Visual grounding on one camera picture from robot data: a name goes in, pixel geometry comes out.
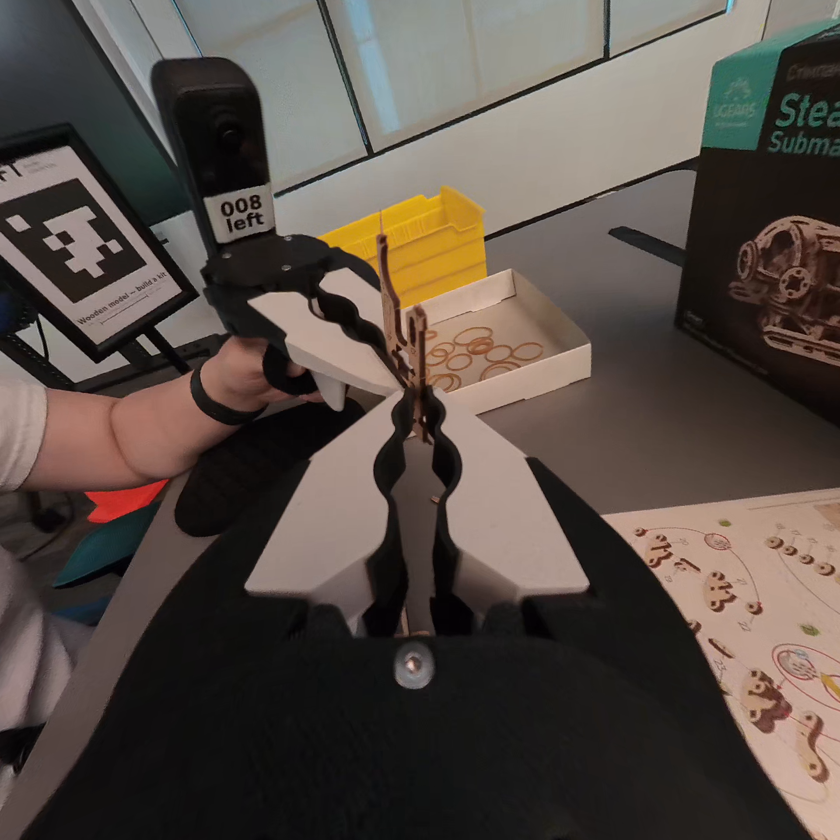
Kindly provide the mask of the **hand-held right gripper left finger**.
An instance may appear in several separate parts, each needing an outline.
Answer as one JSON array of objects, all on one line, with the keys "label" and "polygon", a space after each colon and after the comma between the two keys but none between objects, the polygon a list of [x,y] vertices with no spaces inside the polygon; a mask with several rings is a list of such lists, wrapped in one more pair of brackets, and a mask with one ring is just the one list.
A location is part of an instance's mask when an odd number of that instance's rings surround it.
[{"label": "hand-held right gripper left finger", "polygon": [[298,597],[339,608],[354,635],[374,603],[366,561],[385,539],[389,508],[374,478],[375,458],[393,436],[389,395],[308,462],[246,581],[259,596]]}]

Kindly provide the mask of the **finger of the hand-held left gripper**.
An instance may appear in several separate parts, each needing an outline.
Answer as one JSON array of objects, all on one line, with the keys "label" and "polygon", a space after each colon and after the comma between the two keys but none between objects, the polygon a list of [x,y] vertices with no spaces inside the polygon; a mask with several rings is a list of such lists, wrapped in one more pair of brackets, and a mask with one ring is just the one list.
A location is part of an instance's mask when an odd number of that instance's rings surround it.
[{"label": "finger of the hand-held left gripper", "polygon": [[379,396],[403,390],[371,344],[352,338],[338,323],[314,315],[299,292],[269,292],[250,299],[248,305],[285,333],[291,362],[314,377],[326,376]]},{"label": "finger of the hand-held left gripper", "polygon": [[318,327],[313,327],[321,358],[338,359],[339,348],[348,350],[351,341],[366,345],[381,360],[389,358],[378,288],[350,268],[317,266],[313,271],[313,300],[322,313]]}]

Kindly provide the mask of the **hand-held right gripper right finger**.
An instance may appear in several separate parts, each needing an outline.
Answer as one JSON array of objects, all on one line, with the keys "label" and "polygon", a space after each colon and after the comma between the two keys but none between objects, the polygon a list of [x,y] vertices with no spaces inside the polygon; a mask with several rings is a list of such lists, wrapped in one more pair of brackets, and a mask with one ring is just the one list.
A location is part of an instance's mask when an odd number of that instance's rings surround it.
[{"label": "hand-held right gripper right finger", "polygon": [[428,432],[443,487],[429,599],[436,632],[471,632],[501,603],[589,590],[534,459],[438,389],[428,391]]}]

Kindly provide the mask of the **long curved wooden model part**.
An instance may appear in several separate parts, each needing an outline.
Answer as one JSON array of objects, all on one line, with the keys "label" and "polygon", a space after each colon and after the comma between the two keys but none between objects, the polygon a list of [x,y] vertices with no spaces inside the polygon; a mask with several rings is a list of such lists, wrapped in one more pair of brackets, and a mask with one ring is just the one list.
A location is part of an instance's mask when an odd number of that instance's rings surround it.
[{"label": "long curved wooden model part", "polygon": [[384,230],[383,211],[379,212],[380,229],[375,239],[378,273],[381,282],[381,304],[383,316],[383,333],[385,338],[385,353],[388,364],[393,368],[397,380],[407,386],[410,379],[410,367],[406,362],[403,350],[407,347],[407,340],[403,332],[403,317],[400,298],[394,289],[389,269],[389,248]]}]

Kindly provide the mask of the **person's left forearm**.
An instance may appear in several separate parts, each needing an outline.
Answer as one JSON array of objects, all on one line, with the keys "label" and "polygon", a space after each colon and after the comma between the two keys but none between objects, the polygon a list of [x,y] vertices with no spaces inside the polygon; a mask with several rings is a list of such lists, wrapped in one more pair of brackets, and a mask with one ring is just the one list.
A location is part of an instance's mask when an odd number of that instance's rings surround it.
[{"label": "person's left forearm", "polygon": [[190,379],[123,398],[48,389],[25,490],[123,490],[169,479],[234,432],[203,413]]}]

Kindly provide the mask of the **black model kit box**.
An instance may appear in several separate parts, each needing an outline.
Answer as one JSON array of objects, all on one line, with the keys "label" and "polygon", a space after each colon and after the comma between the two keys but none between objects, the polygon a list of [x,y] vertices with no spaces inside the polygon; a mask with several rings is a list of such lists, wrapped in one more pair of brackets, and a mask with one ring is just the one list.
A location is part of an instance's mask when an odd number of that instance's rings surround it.
[{"label": "black model kit box", "polygon": [[675,325],[838,425],[838,20],[713,67]]}]

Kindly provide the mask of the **person's left hand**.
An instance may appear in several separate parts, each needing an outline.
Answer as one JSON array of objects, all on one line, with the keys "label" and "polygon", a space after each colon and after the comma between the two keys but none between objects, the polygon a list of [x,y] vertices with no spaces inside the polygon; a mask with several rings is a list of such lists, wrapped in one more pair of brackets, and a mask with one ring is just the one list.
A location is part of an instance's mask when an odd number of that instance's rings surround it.
[{"label": "person's left hand", "polygon": [[270,345],[264,339],[229,338],[201,369],[200,379],[207,396],[241,413],[253,413],[292,400],[321,402],[319,392],[294,396],[270,386],[263,371],[268,348]]}]

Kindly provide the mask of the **black ribbed wrist rest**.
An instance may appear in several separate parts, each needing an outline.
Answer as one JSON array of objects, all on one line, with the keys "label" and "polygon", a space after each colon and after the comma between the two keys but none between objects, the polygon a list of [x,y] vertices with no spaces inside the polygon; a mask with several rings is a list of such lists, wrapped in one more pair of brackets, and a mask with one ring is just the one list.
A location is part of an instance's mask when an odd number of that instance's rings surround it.
[{"label": "black ribbed wrist rest", "polygon": [[217,536],[292,467],[363,415],[362,405],[351,399],[340,412],[303,402],[240,428],[195,463],[175,504],[176,526],[194,538]]}]

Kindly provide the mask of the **yellow plastic bin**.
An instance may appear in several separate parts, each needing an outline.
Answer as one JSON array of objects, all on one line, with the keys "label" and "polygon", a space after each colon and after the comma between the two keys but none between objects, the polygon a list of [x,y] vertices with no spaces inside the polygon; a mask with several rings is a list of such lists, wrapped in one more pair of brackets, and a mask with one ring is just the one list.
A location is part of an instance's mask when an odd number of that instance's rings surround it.
[{"label": "yellow plastic bin", "polygon": [[336,228],[320,239],[378,268],[376,237],[387,237],[388,268],[403,308],[487,277],[484,209],[449,186]]}]

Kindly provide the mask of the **black wristband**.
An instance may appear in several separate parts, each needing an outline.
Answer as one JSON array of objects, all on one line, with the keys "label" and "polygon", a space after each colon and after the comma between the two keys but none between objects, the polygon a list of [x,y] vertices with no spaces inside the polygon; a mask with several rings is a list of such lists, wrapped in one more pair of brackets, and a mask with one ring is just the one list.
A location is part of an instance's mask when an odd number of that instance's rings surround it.
[{"label": "black wristband", "polygon": [[266,411],[267,405],[252,412],[243,412],[215,401],[204,389],[202,372],[202,366],[193,370],[190,376],[190,393],[196,407],[205,416],[220,424],[237,427],[254,422]]}]

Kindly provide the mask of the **pile of rubber bands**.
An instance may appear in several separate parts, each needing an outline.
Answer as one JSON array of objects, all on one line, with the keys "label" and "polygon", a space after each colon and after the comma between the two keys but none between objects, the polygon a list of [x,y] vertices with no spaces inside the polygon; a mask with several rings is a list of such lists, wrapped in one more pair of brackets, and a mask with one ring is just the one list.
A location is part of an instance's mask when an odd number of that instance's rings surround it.
[{"label": "pile of rubber bands", "polygon": [[452,338],[426,332],[427,383],[447,393],[520,371],[546,356],[538,341],[505,343],[485,325],[467,327]]}]

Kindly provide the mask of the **black easel stand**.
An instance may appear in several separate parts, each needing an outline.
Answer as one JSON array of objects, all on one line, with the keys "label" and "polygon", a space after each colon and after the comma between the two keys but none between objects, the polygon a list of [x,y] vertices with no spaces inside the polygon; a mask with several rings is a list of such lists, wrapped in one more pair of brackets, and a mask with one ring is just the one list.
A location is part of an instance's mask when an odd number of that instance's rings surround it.
[{"label": "black easel stand", "polygon": [[1,352],[48,388],[68,392],[104,393],[168,369],[173,369],[176,373],[190,373],[199,361],[214,355],[226,338],[223,334],[216,333],[174,347],[156,330],[147,332],[143,337],[157,349],[157,353],[150,353],[138,340],[134,340],[117,352],[127,361],[125,365],[79,382],[72,381],[67,374],[16,334],[4,335],[1,338]]}]

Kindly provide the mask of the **black framed marker sign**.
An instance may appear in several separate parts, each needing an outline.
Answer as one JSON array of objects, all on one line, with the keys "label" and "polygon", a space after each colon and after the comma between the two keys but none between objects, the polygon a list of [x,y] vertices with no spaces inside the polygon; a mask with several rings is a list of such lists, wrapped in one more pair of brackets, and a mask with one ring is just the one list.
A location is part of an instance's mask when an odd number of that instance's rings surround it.
[{"label": "black framed marker sign", "polygon": [[101,362],[198,297],[69,124],[2,138],[2,279]]}]

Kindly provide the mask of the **white cardboard tray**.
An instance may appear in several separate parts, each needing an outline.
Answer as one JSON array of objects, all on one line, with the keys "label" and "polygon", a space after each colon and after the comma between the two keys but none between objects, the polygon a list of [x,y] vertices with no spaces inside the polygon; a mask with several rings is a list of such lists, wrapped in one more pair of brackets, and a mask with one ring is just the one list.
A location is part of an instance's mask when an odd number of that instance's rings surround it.
[{"label": "white cardboard tray", "polygon": [[467,327],[491,327],[505,343],[538,341],[546,356],[520,371],[444,392],[476,415],[530,400],[592,374],[592,345],[585,333],[522,274],[513,269],[477,280],[421,304],[427,331],[450,339]]}]

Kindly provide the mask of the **teal chair seat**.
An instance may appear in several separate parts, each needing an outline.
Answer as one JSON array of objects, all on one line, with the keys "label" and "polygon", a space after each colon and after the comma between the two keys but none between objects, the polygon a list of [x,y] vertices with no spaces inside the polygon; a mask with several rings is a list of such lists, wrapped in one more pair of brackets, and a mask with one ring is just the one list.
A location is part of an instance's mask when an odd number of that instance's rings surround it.
[{"label": "teal chair seat", "polygon": [[53,585],[62,590],[78,587],[108,574],[123,577],[144,539],[161,503],[101,524],[80,541]]}]

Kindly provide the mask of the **large glass window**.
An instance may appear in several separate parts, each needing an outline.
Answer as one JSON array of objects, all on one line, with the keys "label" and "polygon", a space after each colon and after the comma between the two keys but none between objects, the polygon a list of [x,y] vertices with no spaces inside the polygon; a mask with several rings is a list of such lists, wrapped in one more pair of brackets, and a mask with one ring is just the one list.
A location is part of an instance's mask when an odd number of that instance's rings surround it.
[{"label": "large glass window", "polygon": [[140,1],[161,58],[223,57],[272,185],[317,176],[732,9],[722,1]]}]

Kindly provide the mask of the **illustrated instruction booklet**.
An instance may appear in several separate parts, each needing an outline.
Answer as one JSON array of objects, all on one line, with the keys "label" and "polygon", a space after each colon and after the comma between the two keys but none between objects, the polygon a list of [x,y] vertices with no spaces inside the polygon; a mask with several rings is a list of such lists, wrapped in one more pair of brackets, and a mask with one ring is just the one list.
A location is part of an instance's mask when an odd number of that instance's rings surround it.
[{"label": "illustrated instruction booklet", "polygon": [[805,829],[839,838],[839,489],[605,520],[680,609]]}]

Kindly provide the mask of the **black table slot cover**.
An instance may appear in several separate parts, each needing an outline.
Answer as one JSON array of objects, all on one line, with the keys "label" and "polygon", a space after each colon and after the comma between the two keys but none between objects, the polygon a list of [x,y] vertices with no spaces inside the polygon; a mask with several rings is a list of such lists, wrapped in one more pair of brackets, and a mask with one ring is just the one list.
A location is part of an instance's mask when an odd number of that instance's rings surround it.
[{"label": "black table slot cover", "polygon": [[685,249],[664,241],[661,238],[627,226],[612,227],[607,233],[618,241],[662,259],[673,266],[681,269],[685,266]]}]

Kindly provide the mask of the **large dark wall screen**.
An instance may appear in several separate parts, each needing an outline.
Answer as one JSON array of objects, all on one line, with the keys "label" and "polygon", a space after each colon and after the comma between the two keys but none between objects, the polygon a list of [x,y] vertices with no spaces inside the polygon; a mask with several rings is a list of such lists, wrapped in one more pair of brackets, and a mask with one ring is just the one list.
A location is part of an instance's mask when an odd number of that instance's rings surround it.
[{"label": "large dark wall screen", "polygon": [[168,153],[71,2],[1,2],[1,135],[69,124],[149,225],[188,210]]}]

